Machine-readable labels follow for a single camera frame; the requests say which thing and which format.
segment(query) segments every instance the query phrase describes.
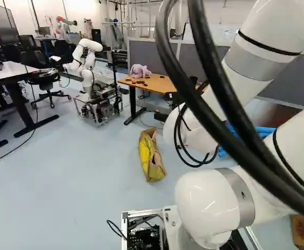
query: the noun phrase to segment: floor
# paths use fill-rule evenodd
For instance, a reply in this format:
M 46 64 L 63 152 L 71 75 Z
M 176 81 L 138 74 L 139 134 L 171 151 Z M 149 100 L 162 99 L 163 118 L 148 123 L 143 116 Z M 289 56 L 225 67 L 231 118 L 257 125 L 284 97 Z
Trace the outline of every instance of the floor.
M 67 81 L 62 78 L 62 85 Z M 81 83 L 71 80 L 62 90 L 73 96 L 80 89 Z M 29 86 L 27 92 L 33 100 Z M 37 86 L 34 92 L 41 93 Z M 53 114 L 60 118 L 37 129 L 24 146 L 0 160 L 0 250 L 120 249 L 121 239 L 108 228 L 106 219 L 120 226 L 122 211 L 174 204 L 177 179 L 196 170 L 180 161 L 159 129 L 157 142 L 168 174 L 162 181 L 147 183 L 138 138 L 148 127 L 139 119 L 124 126 L 130 115 L 128 95 L 123 102 L 126 108 L 120 116 L 99 128 L 78 117 L 73 101 L 66 98 L 56 99 L 55 109 L 47 101 L 38 104 L 39 120 Z M 36 119 L 35 110 L 27 107 Z M 13 137 L 23 128 L 14 110 L 4 117 L 9 123 L 0 132 L 0 140 L 7 139 L 9 144 L 0 148 L 0 156 L 30 136 Z M 162 128 L 152 113 L 142 115 L 142 121 Z M 235 164 L 231 159 L 217 159 L 200 170 Z M 295 249 L 287 217 L 253 228 L 263 248 Z

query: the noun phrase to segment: cubicle divider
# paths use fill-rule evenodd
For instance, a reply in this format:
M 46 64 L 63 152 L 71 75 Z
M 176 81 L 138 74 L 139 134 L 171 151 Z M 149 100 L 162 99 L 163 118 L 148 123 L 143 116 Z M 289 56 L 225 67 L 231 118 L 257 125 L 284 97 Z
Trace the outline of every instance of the cubicle divider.
M 192 41 L 170 40 L 180 65 L 188 76 L 196 76 L 200 82 L 206 80 L 196 47 Z M 220 59 L 226 55 L 229 47 L 218 46 Z M 128 38 L 128 70 L 133 64 L 147 65 L 153 73 L 165 74 L 166 70 L 159 58 L 155 39 Z M 304 55 L 293 63 L 268 85 L 258 98 L 270 102 L 304 108 Z

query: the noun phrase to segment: purple stuffed animal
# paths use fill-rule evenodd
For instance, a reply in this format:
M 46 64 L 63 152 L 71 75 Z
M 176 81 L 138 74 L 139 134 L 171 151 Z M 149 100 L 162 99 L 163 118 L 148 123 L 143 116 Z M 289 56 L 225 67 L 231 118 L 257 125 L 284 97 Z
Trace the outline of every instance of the purple stuffed animal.
M 152 75 L 152 72 L 147 69 L 147 66 L 142 66 L 140 64 L 134 64 L 131 67 L 130 75 L 133 78 L 145 78 L 146 76 Z

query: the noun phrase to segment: yellow bag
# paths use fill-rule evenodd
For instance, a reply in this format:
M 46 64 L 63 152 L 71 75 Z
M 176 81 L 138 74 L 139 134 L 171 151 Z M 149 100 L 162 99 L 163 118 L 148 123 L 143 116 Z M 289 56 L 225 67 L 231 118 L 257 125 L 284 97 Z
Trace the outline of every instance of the yellow bag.
M 159 181 L 166 176 L 156 137 L 157 129 L 144 130 L 140 136 L 139 150 L 146 181 Z

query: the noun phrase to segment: gray ring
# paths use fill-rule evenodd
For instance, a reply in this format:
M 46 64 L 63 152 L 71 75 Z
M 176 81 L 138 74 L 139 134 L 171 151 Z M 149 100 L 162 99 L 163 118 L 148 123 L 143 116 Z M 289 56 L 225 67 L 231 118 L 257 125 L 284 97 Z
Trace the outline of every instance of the gray ring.
M 244 77 L 257 81 L 271 81 L 288 63 L 275 62 L 256 56 L 233 42 L 225 56 L 226 64 Z
M 238 228 L 250 226 L 255 220 L 255 205 L 252 195 L 244 180 L 232 169 L 216 169 L 230 184 L 239 202 L 240 222 Z

